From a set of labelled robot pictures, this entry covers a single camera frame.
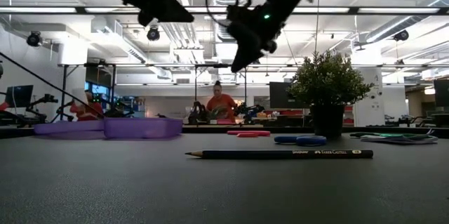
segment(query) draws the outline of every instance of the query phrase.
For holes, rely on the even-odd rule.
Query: pink object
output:
[[[103,121],[60,121],[56,123],[37,124],[33,126],[37,135],[49,135],[55,133],[71,133],[78,131],[102,131]]]
[[[270,136],[269,131],[228,131],[229,135],[238,135],[240,133],[255,133],[257,136]]]
[[[240,138],[255,138],[255,137],[258,137],[258,136],[259,135],[256,134],[256,133],[239,133],[237,135],[237,137],[240,137]]]
[[[105,118],[108,139],[162,139],[182,133],[182,120],[169,118]]]

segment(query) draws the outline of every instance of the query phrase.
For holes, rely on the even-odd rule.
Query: green plant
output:
[[[288,92],[309,105],[348,105],[364,99],[373,86],[363,83],[347,55],[326,52],[304,59]]]

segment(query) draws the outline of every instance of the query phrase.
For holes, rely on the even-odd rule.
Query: potted plant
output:
[[[315,53],[297,69],[288,92],[310,105],[315,134],[338,137],[342,134],[344,106],[366,97],[374,84],[365,84],[347,55]]]

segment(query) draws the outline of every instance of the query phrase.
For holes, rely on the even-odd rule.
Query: computer monitor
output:
[[[28,107],[33,95],[33,86],[8,87],[5,102],[9,107]]]
[[[303,109],[308,106],[300,101],[296,101],[287,88],[290,83],[269,82],[269,106],[275,109]]]
[[[449,107],[449,80],[435,80],[435,106]]]

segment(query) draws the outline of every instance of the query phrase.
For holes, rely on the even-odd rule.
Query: black plant pot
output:
[[[317,136],[336,138],[342,135],[344,105],[312,105],[310,112]]]

